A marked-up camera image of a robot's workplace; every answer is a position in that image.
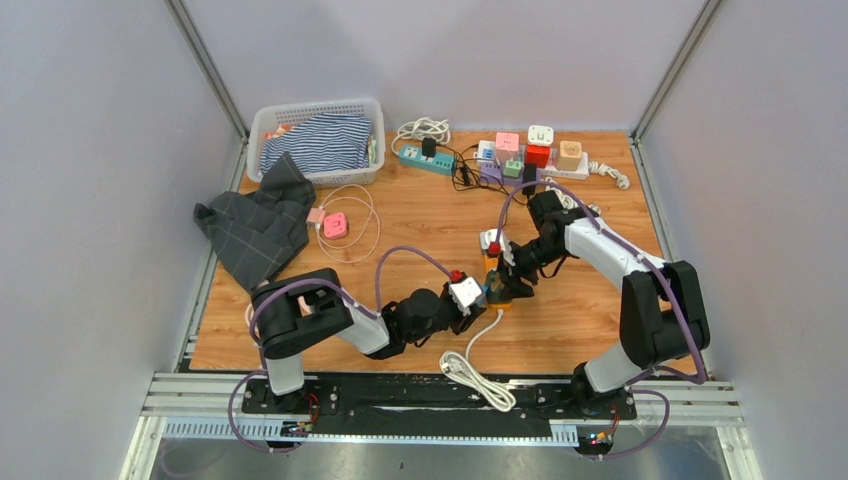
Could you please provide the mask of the pink cube adapter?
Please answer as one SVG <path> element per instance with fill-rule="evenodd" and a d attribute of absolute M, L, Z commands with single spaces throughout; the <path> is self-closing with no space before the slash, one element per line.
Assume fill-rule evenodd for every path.
<path fill-rule="evenodd" d="M 349 222 L 343 212 L 327 214 L 322 222 L 323 235 L 328 240 L 344 238 L 349 233 Z"/>

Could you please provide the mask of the dark green cube socket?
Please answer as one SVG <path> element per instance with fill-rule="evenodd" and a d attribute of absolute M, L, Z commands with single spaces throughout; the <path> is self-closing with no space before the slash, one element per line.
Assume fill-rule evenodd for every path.
<path fill-rule="evenodd" d="M 503 299 L 504 284 L 498 271 L 490 270 L 484 284 L 486 302 L 490 305 L 505 304 Z"/>

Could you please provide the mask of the light pink usb charger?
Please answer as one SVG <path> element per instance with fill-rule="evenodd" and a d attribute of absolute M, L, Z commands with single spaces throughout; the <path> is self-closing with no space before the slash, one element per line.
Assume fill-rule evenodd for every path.
<path fill-rule="evenodd" d="M 319 231 L 323 226 L 324 219 L 326 217 L 326 211 L 322 208 L 311 208 L 306 222 L 309 226 L 313 227 L 316 231 Z"/>

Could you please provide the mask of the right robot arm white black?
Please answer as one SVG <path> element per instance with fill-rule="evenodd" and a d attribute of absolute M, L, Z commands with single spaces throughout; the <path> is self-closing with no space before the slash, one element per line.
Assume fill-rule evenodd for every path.
<path fill-rule="evenodd" d="M 480 235 L 483 254 L 495 262 L 487 278 L 489 301 L 533 297 L 544 267 L 568 258 L 587 262 L 621 294 L 616 343 L 574 369 L 565 405 L 596 417 L 625 400 L 628 386 L 657 371 L 706 381 L 702 352 L 711 334 L 691 263 L 646 252 L 585 204 L 564 207 L 553 191 L 532 196 L 528 210 L 538 235 L 527 243 L 507 240 L 502 225 Z"/>

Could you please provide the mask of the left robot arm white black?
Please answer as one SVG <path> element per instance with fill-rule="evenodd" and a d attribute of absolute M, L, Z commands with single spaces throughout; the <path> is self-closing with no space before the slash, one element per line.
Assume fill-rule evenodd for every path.
<path fill-rule="evenodd" d="M 268 400 L 283 413 L 306 400 L 302 353 L 331 337 L 383 360 L 420 346 L 434 334 L 459 335 L 485 312 L 477 280 L 454 271 L 442 291 L 418 289 L 373 311 L 355 301 L 335 270 L 324 268 L 265 284 L 251 293 L 248 329 L 260 350 Z"/>

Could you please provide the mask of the orange power strip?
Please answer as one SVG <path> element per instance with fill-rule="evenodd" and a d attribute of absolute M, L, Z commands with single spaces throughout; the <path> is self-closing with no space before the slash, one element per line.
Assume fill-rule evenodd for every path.
<path fill-rule="evenodd" d="M 498 260 L 498 261 L 497 261 L 497 266 L 496 266 L 494 269 L 490 269 L 490 268 L 486 265 L 486 263 L 484 262 L 484 258 L 483 258 L 483 274 L 484 274 L 484 278 L 483 278 L 483 290 L 484 290 L 484 284 L 485 284 L 485 280 L 486 280 L 486 275 L 487 275 L 487 273 L 488 273 L 490 270 L 496 270 L 496 271 L 498 271 L 498 272 L 499 272 L 499 274 L 500 274 L 500 276 L 501 276 L 501 281 L 502 281 L 502 283 L 504 284 L 503 299 L 506 301 L 506 303 L 505 303 L 505 304 L 490 305 L 490 304 L 488 304 L 488 303 L 486 302 L 486 304 L 487 304 L 490 308 L 503 309 L 503 310 L 505 310 L 505 311 L 508 311 L 508 310 L 510 310 L 510 309 L 512 308 L 512 300 L 511 300 L 511 299 L 507 299 L 507 296 L 508 296 L 508 293 L 509 293 L 509 290 L 510 290 L 510 282 L 512 281 L 512 279 L 511 279 L 511 275 L 510 275 L 510 270 L 509 270 L 509 265 L 507 265 L 507 264 L 506 264 L 503 260 Z"/>

